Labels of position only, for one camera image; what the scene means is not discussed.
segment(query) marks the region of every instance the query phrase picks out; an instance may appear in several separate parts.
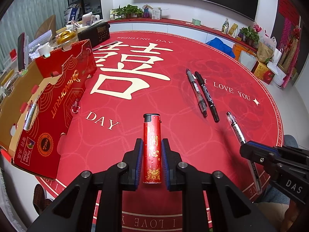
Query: red and gold box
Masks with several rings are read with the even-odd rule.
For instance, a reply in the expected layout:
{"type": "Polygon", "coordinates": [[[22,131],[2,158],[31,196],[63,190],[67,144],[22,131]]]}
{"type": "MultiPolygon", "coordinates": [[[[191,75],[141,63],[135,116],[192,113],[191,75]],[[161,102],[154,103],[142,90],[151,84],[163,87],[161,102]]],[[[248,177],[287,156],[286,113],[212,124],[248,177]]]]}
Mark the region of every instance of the red and gold box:
{"type": "Polygon", "coordinates": [[[275,74],[268,69],[267,65],[261,63],[260,61],[256,61],[252,69],[252,73],[259,79],[265,82],[266,84],[270,84],[275,74]]]}
{"type": "Polygon", "coordinates": [[[144,183],[161,183],[161,120],[157,113],[144,114],[144,183]]]}
{"type": "Polygon", "coordinates": [[[74,43],[67,51],[56,49],[50,57],[36,58],[0,104],[1,154],[21,170],[56,179],[60,136],[67,133],[73,118],[71,107],[81,99],[85,81],[95,71],[89,40],[74,43]],[[30,128],[24,130],[30,101],[37,107],[30,128]]]}

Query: white star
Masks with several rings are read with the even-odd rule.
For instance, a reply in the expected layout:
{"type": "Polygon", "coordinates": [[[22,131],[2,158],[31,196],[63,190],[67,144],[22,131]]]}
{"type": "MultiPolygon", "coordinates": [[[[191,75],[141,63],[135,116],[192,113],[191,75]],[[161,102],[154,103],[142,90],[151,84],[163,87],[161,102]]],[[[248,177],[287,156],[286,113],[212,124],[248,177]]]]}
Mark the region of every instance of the white star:
{"type": "Polygon", "coordinates": [[[257,101],[256,98],[254,98],[254,101],[253,101],[253,102],[256,103],[256,105],[259,104],[259,101],[257,101]]]}

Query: white box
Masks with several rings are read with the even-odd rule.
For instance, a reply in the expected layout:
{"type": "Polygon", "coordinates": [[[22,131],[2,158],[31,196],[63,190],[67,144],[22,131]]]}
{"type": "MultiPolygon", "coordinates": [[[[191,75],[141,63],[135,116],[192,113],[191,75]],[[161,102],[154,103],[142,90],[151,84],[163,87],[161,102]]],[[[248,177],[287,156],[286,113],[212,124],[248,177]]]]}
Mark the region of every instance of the white box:
{"type": "Polygon", "coordinates": [[[161,18],[162,18],[161,8],[153,8],[152,9],[152,19],[160,20],[161,18]]]}

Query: red lighter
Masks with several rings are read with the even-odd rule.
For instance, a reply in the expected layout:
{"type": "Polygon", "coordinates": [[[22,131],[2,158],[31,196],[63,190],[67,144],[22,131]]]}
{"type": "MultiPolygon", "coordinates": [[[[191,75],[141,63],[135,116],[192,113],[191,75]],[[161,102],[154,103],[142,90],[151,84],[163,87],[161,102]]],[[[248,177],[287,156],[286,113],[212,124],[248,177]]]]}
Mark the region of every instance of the red lighter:
{"type": "Polygon", "coordinates": [[[144,114],[144,183],[161,183],[161,120],[157,113],[144,114]]]}

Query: red shelf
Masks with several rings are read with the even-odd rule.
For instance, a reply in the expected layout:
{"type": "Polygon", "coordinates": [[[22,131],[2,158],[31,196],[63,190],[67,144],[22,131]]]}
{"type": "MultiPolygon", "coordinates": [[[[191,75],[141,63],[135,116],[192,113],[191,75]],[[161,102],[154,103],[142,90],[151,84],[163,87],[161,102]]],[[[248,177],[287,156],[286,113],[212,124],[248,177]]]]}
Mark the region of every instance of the red shelf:
{"type": "Polygon", "coordinates": [[[200,31],[204,31],[207,33],[211,33],[214,35],[217,35],[219,37],[225,38],[227,40],[230,40],[236,44],[240,44],[248,49],[253,50],[255,53],[257,52],[257,49],[255,49],[254,47],[248,45],[247,43],[243,42],[243,41],[239,41],[227,34],[223,34],[221,31],[218,30],[214,30],[212,28],[206,27],[206,26],[196,26],[193,24],[188,24],[188,22],[186,21],[180,21],[180,20],[175,20],[175,19],[168,19],[168,18],[162,18],[161,20],[152,20],[151,18],[124,18],[124,19],[116,19],[116,20],[112,20],[109,21],[109,24],[113,24],[113,23],[121,23],[121,22],[151,22],[151,23],[161,23],[161,24],[171,24],[171,25],[177,25],[177,26],[184,26],[187,28],[193,28],[193,29],[197,29],[200,31]]]}

